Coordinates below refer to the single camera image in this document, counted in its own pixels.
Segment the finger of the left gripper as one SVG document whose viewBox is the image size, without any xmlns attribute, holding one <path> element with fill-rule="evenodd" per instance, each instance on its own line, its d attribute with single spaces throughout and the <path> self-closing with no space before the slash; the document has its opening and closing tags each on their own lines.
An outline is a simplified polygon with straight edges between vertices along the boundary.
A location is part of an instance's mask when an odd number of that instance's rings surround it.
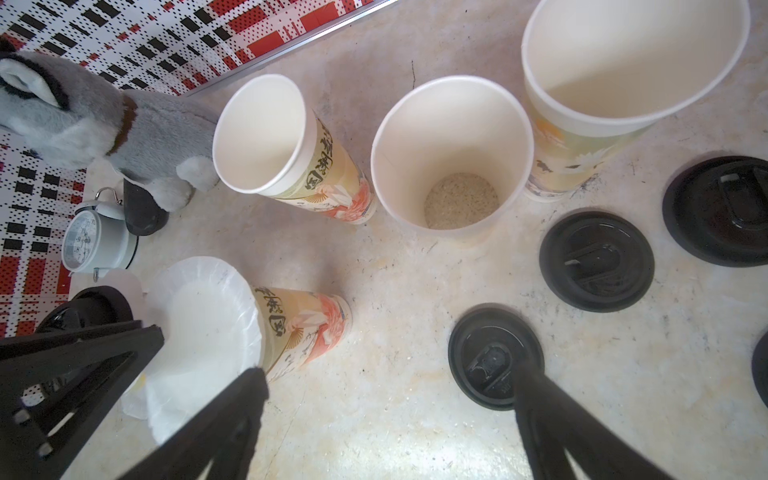
<svg viewBox="0 0 768 480">
<path fill-rule="evenodd" d="M 60 478 L 163 344 L 138 321 L 2 340 L 2 478 Z"/>
</svg>

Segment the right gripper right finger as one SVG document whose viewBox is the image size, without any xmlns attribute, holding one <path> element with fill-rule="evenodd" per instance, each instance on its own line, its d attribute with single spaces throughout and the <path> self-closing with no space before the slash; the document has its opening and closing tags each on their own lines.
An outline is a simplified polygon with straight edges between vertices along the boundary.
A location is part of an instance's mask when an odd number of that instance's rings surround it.
<svg viewBox="0 0 768 480">
<path fill-rule="evenodd" d="M 530 362 L 512 371 L 515 415 L 535 479 L 668 479 Z"/>
</svg>

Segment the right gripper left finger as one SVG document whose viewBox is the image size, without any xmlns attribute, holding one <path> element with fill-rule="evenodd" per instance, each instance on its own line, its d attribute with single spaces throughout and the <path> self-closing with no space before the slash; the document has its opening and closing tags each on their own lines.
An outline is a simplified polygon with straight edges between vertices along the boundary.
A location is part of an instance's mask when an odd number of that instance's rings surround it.
<svg viewBox="0 0 768 480">
<path fill-rule="evenodd" d="M 269 398 L 265 372 L 244 371 L 124 479 L 245 479 Z"/>
</svg>

